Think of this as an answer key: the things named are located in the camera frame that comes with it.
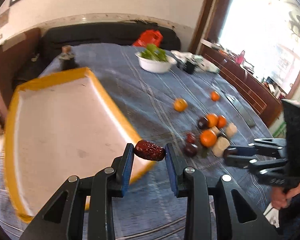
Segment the person's right hand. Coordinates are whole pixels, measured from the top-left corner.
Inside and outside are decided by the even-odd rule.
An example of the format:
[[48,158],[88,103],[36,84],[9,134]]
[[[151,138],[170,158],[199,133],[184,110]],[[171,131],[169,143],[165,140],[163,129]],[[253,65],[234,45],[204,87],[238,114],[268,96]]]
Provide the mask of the person's right hand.
[[288,201],[300,194],[300,183],[296,188],[290,189],[285,193],[282,187],[271,188],[271,204],[273,208],[280,210],[288,206]]

